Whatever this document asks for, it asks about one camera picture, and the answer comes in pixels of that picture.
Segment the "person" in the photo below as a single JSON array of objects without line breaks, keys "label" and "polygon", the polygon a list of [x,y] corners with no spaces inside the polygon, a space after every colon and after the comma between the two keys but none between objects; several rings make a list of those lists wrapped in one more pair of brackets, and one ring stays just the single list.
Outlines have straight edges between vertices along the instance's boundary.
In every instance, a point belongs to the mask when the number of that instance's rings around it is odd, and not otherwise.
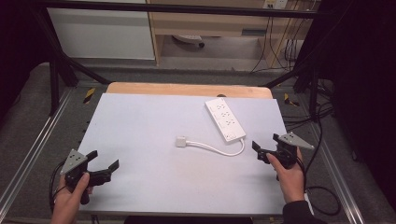
[{"label": "person", "polygon": [[[295,163],[289,170],[285,169],[279,160],[266,154],[268,161],[274,167],[279,178],[279,185],[285,199],[283,207],[284,224],[324,224],[326,222],[315,218],[304,198],[304,174],[300,166]],[[297,148],[297,156],[302,159],[301,151]]]},{"label": "person", "polygon": [[[300,149],[297,155],[302,159]],[[300,166],[296,163],[289,170],[285,169],[279,160],[267,153],[268,161],[272,164],[279,177],[279,185],[285,199],[283,207],[284,224],[325,224],[326,222],[315,218],[308,207],[308,202],[304,198],[304,174]],[[90,175],[84,174],[78,181],[73,192],[67,188],[61,189],[56,197],[55,208],[51,223],[75,223],[76,214],[79,209],[79,201],[82,193],[86,190],[90,181]],[[65,186],[64,176],[61,176],[59,189]]]}]

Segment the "sleeve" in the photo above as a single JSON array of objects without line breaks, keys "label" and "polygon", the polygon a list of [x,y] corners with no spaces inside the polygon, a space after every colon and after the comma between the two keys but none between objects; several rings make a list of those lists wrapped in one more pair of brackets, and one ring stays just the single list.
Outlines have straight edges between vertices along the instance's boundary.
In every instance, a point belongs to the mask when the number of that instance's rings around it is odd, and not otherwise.
[{"label": "sleeve", "polygon": [[315,218],[308,207],[308,202],[298,201],[287,203],[283,207],[284,224],[325,224],[326,222]]}]

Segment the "white tabletop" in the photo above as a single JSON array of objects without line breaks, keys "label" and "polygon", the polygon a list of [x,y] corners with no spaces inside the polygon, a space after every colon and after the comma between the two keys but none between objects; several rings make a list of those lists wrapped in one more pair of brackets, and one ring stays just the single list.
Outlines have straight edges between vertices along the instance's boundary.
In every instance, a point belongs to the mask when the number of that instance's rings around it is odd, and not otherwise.
[{"label": "white tabletop", "polygon": [[205,109],[214,97],[105,93],[78,151],[98,151],[90,171],[120,168],[95,187],[80,211],[113,215],[259,216],[281,214],[283,195],[271,165],[257,160],[256,141],[276,150],[273,134],[286,133],[276,100],[225,98],[247,133],[246,149],[225,157],[198,147],[175,146],[179,135],[225,152]]}]

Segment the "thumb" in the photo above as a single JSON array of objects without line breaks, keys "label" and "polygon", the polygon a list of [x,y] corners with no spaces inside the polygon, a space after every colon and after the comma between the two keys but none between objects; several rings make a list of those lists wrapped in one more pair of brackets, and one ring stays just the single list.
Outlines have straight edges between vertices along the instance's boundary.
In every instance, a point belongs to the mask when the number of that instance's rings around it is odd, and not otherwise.
[{"label": "thumb", "polygon": [[73,196],[78,197],[78,199],[81,198],[82,193],[88,187],[88,183],[90,183],[90,174],[85,173],[78,181],[76,188],[73,191]]},{"label": "thumb", "polygon": [[277,173],[279,173],[281,170],[284,169],[282,164],[280,164],[280,161],[271,153],[267,153],[266,156],[268,161],[271,163],[271,165],[274,167]]}]

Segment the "white wall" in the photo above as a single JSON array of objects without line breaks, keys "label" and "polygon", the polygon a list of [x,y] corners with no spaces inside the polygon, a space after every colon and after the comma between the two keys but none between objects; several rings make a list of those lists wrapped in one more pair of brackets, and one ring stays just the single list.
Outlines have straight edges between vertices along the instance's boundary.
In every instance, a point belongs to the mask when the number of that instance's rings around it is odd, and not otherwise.
[{"label": "white wall", "polygon": [[154,60],[147,12],[49,8],[49,15],[62,48],[70,57]]}]

